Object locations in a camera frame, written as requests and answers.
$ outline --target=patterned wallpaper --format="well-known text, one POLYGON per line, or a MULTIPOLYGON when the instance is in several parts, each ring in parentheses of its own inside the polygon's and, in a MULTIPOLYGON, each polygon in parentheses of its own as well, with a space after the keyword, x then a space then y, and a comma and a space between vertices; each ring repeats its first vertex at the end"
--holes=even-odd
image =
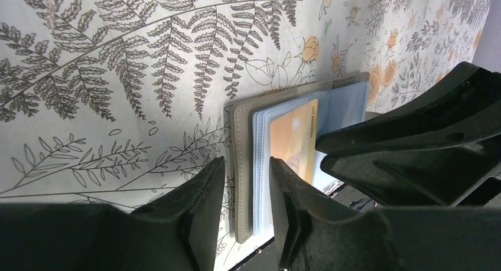
MULTIPOLYGON (((229 160, 234 101, 356 71, 386 112, 471 61, 491 0, 0 0, 0 200, 168 193, 229 160)), ((215 270, 237 244, 228 169, 215 270)))

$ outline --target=stitching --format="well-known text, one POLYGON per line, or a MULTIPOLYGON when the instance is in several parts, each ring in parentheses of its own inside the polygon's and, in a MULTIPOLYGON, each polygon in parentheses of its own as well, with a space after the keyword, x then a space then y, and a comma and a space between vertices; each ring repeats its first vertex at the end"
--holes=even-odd
MULTIPOLYGON (((263 115, 262 115, 262 114, 258 114, 256 117, 258 117, 258 118, 259 118, 259 121, 260 121, 260 122, 258 122, 258 123, 256 124, 256 131, 255 131, 255 132, 253 131, 253 132, 252 132, 253 134, 261 131, 261 122, 263 122, 263 120, 262 120, 263 115)), ((254 149, 254 150, 253 150, 253 154, 252 154, 252 158, 253 158, 253 162, 252 162, 252 164, 253 164, 253 165, 256 165, 256 163, 255 163, 254 161, 257 161, 257 160, 258 160, 258 158, 259 158, 258 153, 256 153, 256 152, 261 152, 261 145, 260 145, 260 143, 258 143, 258 144, 256 145, 256 148, 253 148, 253 149, 254 149)), ((256 173, 257 173, 257 172, 253 172, 253 174, 252 174, 252 179, 253 179, 254 181, 256 181, 256 183, 255 183, 255 184, 253 184, 253 187, 255 187, 255 188, 259 188, 259 189, 258 189, 258 191, 259 191, 259 195, 261 196, 261 195, 262 195, 262 193, 261 193, 261 186, 262 186, 262 184, 261 184, 261 178, 254 179, 254 175, 255 175, 256 173)), ((255 215, 261 215, 261 203, 254 202, 254 200, 255 200, 255 199, 254 199, 254 198, 252 198, 252 203, 253 203, 253 208, 254 208, 254 216, 253 216, 252 218, 253 218, 253 221, 254 221, 254 222, 257 222, 257 221, 258 221, 258 222, 259 222, 259 225, 261 226, 261 225, 262 225, 262 223, 261 223, 261 218, 259 218, 259 219, 256 219, 256 218, 255 218, 255 215)))
MULTIPOLYGON (((280 97, 280 98, 276 98, 276 99, 273 99, 273 100, 269 100, 269 101, 266 101, 266 102, 262 102, 262 103, 259 103, 259 104, 256 104, 256 105, 253 105, 253 106, 249 106, 249 107, 246 107, 246 108, 243 108, 243 109, 240 109, 237 111, 236 113, 236 133, 237 133, 237 137, 238 137, 238 151, 237 151, 237 154, 238 154, 238 159, 239 159, 239 163, 240 163, 240 174, 239 174, 239 182, 240 182, 240 187, 239 187, 239 192, 240 192, 240 195, 242 195, 242 192, 243 192, 243 189, 242 189, 242 185, 243 185, 243 178, 242 178, 242 145, 240 144, 240 118, 239 118, 239 115, 240 115, 240 112, 243 111, 243 110, 248 110, 248 109, 252 109, 253 107, 257 107, 257 106, 260 106, 260 105, 263 105, 265 103, 270 103, 270 102, 274 102, 274 101, 277 101, 277 100, 282 100, 282 99, 285 99, 287 97, 291 97, 291 96, 294 96, 296 93, 294 94, 289 94, 287 96, 283 96, 283 97, 280 97)), ((243 230, 242 230, 242 216, 243 216, 243 209, 242 209, 242 197, 240 197, 239 201, 238 201, 238 210, 239 210, 239 214, 240 214, 240 225, 239 225, 239 228, 240 228, 240 234, 243 233, 243 230)), ((245 236, 245 239, 248 239, 251 235, 250 234, 247 234, 245 236)))

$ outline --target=wallet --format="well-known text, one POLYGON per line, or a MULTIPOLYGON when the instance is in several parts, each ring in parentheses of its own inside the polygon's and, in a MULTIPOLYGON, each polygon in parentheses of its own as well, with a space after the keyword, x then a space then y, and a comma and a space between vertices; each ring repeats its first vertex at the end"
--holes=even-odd
MULTIPOLYGON (((260 110, 253 114, 253 234, 255 236, 272 227, 271 198, 269 192, 271 122, 312 100, 317 100, 315 136, 319 137, 327 132, 363 121, 368 91, 369 83, 360 82, 341 88, 307 93, 301 98, 282 102, 279 105, 260 110)), ((308 123, 296 126, 309 128, 309 125, 308 123)), ((319 169, 320 162, 325 154, 318 151, 314 151, 314 153, 314 163, 318 163, 318 166, 316 166, 317 169, 312 169, 313 177, 311 178, 311 185, 322 191, 337 180, 319 169)), ((301 166, 304 166, 306 161, 303 159, 301 166)))
POLYGON ((242 244, 253 235, 253 148, 252 115, 259 110, 280 104, 309 92, 328 90, 368 81, 369 73, 359 73, 343 79, 306 84, 236 104, 230 113, 232 159, 235 176, 235 236, 242 244))

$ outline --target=orange flower illustration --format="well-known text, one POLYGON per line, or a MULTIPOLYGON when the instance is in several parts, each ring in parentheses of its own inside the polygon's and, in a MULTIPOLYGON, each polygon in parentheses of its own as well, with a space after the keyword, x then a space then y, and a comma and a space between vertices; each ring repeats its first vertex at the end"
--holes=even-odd
POLYGON ((444 75, 441 72, 441 73, 438 74, 437 79, 435 79, 435 84, 437 84, 438 82, 440 82, 440 80, 442 80, 442 78, 444 78, 444 75))
POLYGON ((454 50, 451 50, 451 53, 449 54, 449 61, 453 60, 454 57, 454 50))
POLYGON ((335 60, 336 57, 339 56, 339 50, 338 49, 333 49, 332 52, 330 53, 330 58, 332 58, 332 60, 335 60))
POLYGON ((341 70, 341 58, 336 57, 336 59, 334 59, 334 61, 332 62, 332 71, 336 73, 340 70, 341 70))
POLYGON ((395 72, 396 72, 396 61, 391 60, 383 74, 383 81, 381 82, 381 84, 383 84, 383 86, 390 85, 393 82, 393 78, 395 77, 395 72))
POLYGON ((482 30, 483 29, 480 29, 479 32, 477 33, 477 36, 475 37, 475 41, 473 42, 473 48, 477 48, 479 46, 480 37, 482 37, 482 30))
POLYGON ((379 66, 374 66, 369 70, 369 97, 367 98, 367 104, 372 104, 376 100, 376 96, 379 92, 379 85, 381 84, 381 69, 379 66))
POLYGON ((319 42, 317 37, 311 37, 302 49, 302 60, 305 63, 310 63, 317 58, 319 42))
POLYGON ((355 19, 355 17, 357 17, 358 10, 360 10, 360 8, 358 8, 358 7, 352 8, 352 10, 350 11, 350 18, 351 19, 355 19))
POLYGON ((396 39, 398 38, 398 30, 395 29, 391 32, 390 40, 388 41, 388 47, 393 48, 396 45, 396 39))
POLYGON ((322 0, 322 3, 324 4, 324 6, 327 8, 330 6, 332 0, 322 0))

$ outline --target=credit card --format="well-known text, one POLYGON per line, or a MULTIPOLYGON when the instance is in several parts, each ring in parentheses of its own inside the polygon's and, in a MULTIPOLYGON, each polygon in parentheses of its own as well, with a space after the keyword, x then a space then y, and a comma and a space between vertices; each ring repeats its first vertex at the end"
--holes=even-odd
POLYGON ((284 160, 309 184, 313 182, 318 99, 273 120, 269 126, 270 156, 284 160))

